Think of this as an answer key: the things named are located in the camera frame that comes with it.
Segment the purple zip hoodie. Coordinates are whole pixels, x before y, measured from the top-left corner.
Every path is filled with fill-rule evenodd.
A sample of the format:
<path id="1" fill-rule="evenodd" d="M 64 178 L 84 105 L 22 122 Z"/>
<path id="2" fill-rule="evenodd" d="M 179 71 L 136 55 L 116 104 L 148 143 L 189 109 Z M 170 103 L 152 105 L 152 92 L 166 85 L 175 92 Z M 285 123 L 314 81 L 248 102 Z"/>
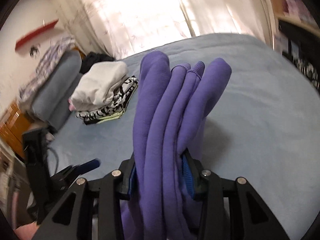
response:
<path id="1" fill-rule="evenodd" d="M 201 203 L 187 192 L 181 154 L 202 157 L 206 117 L 231 73 L 221 58 L 170 68 L 161 51 L 143 57 L 133 122 L 138 195 L 121 209 L 126 239 L 195 239 Z"/>

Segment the grey-blue pillow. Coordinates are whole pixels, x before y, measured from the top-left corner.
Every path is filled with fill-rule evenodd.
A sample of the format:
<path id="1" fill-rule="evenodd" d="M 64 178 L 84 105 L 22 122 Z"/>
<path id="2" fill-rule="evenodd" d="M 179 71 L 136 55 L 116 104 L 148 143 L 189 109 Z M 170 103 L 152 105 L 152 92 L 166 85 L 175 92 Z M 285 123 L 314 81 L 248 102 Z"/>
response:
<path id="1" fill-rule="evenodd" d="M 29 113 L 58 131 L 69 118 L 68 99 L 73 94 L 82 74 L 82 60 L 76 50 L 63 54 L 49 79 L 37 92 Z"/>

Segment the grey-blue bed blanket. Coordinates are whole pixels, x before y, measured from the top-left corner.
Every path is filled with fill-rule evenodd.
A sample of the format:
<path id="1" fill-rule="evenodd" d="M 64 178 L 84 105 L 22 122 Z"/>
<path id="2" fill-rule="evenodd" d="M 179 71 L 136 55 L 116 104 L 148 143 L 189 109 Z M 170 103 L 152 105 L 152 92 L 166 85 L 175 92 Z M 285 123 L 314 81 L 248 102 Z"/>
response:
<path id="1" fill-rule="evenodd" d="M 166 44 L 123 61 L 139 77 L 140 62 L 159 50 L 170 68 L 224 59 L 232 69 L 223 95 L 206 118 L 200 159 L 226 179 L 245 177 L 289 239 L 302 239 L 319 213 L 319 93 L 286 58 L 249 35 L 210 34 Z M 50 175 L 98 158 L 84 175 L 98 179 L 131 157 L 136 91 L 118 120 L 86 126 L 71 114 L 49 145 Z"/>

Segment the black white patterned folded garment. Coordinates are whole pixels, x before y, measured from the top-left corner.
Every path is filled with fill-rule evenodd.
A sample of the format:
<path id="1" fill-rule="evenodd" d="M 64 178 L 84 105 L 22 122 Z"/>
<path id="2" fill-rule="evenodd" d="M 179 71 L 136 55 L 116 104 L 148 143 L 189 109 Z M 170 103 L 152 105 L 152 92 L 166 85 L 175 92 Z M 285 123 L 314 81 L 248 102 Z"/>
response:
<path id="1" fill-rule="evenodd" d="M 92 111 L 79 111 L 76 117 L 85 125 L 100 124 L 121 118 L 126 112 L 129 101 L 138 88 L 139 80 L 133 75 L 128 77 L 114 92 L 112 101 L 106 106 Z"/>

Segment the plaid cloth on pillow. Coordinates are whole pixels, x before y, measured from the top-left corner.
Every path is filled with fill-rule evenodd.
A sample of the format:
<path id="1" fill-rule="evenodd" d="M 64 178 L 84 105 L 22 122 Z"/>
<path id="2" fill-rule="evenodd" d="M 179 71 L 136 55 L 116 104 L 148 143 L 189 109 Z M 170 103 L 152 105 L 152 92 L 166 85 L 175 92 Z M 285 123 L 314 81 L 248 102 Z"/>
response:
<path id="1" fill-rule="evenodd" d="M 21 111 L 26 112 L 31 107 L 38 90 L 49 79 L 64 53 L 75 47 L 75 43 L 75 37 L 69 35 L 60 38 L 47 49 L 36 69 L 31 74 L 29 81 L 19 88 L 17 105 Z"/>

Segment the cream floral curtain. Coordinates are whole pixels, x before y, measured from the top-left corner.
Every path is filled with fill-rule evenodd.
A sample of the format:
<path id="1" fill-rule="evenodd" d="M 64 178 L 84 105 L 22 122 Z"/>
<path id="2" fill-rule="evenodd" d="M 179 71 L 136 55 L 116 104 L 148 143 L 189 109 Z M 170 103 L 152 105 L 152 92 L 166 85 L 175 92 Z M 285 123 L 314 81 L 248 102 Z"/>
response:
<path id="1" fill-rule="evenodd" d="M 116 59 L 211 33 L 252 35 L 272 45 L 270 0 L 50 0 L 85 52 Z"/>

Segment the pink boxes on shelf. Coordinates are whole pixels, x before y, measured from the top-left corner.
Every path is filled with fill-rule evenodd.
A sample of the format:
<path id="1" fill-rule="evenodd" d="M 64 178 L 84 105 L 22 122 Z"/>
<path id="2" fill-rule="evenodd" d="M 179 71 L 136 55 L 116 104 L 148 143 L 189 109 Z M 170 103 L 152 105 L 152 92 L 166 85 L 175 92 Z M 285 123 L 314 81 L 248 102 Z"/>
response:
<path id="1" fill-rule="evenodd" d="M 311 15 L 302 0 L 284 0 L 284 15 L 305 22 L 308 24 L 316 24 L 315 19 Z"/>

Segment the wooden shelf unit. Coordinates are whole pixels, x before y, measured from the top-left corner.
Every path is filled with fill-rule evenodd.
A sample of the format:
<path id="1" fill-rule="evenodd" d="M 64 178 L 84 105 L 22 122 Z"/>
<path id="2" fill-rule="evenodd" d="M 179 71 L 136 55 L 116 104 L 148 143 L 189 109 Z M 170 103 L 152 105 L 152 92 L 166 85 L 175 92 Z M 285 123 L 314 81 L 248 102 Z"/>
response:
<path id="1" fill-rule="evenodd" d="M 273 14 L 281 20 L 300 27 L 319 38 L 319 24 L 302 0 L 270 0 Z"/>

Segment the red wall shelf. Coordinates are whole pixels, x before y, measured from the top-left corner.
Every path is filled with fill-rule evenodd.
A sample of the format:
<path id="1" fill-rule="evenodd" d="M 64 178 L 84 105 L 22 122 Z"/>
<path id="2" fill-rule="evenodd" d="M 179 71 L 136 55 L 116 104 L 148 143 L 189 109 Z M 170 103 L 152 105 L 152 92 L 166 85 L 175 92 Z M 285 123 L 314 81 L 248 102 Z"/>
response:
<path id="1" fill-rule="evenodd" d="M 43 23 L 40 27 L 26 33 L 25 35 L 21 36 L 15 44 L 15 51 L 18 51 L 22 46 L 24 46 L 27 42 L 32 40 L 33 38 L 39 36 L 40 34 L 53 29 L 56 24 L 59 22 L 59 19 L 53 20 L 48 23 Z"/>

